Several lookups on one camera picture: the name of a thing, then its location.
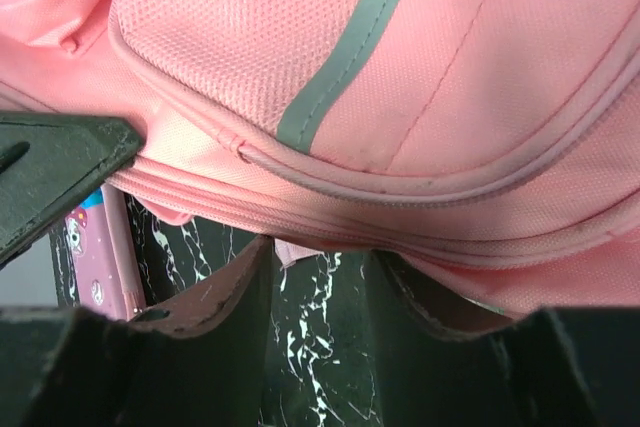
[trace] blue label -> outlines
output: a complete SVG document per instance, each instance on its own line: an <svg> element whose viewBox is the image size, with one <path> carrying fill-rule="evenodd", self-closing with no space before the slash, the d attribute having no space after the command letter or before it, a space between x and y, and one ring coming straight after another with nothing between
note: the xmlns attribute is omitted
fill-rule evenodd
<svg viewBox="0 0 640 427"><path fill-rule="evenodd" d="M80 207L86 210L89 207L94 207L101 204L104 204L104 199L102 198L102 189L98 189L89 197L87 197L87 199L80 204Z"/></svg>

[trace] gray floor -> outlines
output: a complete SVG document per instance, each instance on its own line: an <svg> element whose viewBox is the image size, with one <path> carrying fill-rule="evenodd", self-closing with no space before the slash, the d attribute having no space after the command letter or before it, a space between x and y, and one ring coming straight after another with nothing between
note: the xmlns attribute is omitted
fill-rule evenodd
<svg viewBox="0 0 640 427"><path fill-rule="evenodd" d="M0 270L0 306L58 305L49 237Z"/></svg>

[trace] dark green plastic object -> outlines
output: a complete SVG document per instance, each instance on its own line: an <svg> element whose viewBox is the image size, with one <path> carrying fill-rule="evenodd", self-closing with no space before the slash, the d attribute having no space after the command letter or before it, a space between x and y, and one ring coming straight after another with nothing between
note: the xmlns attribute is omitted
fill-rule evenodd
<svg viewBox="0 0 640 427"><path fill-rule="evenodd" d="M0 112L0 269L141 146L123 119Z"/></svg>

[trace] black marble surface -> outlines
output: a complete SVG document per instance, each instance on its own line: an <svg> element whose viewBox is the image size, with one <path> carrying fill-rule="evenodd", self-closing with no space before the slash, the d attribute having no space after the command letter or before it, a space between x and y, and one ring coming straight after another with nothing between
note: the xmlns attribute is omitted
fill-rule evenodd
<svg viewBox="0 0 640 427"><path fill-rule="evenodd" d="M127 198L149 305L224 266L254 234L205 219L174 227ZM60 305L78 303L64 223L50 235ZM381 426L360 254L323 254L274 282L261 422L274 427Z"/></svg>

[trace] pink backpack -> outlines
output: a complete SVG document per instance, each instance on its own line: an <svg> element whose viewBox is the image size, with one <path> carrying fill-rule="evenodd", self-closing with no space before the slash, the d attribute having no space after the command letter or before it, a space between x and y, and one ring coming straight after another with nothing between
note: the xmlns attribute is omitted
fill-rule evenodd
<svg viewBox="0 0 640 427"><path fill-rule="evenodd" d="M0 0L0 107L123 116L110 183L381 248L517 317L640 304L640 0Z"/></svg>

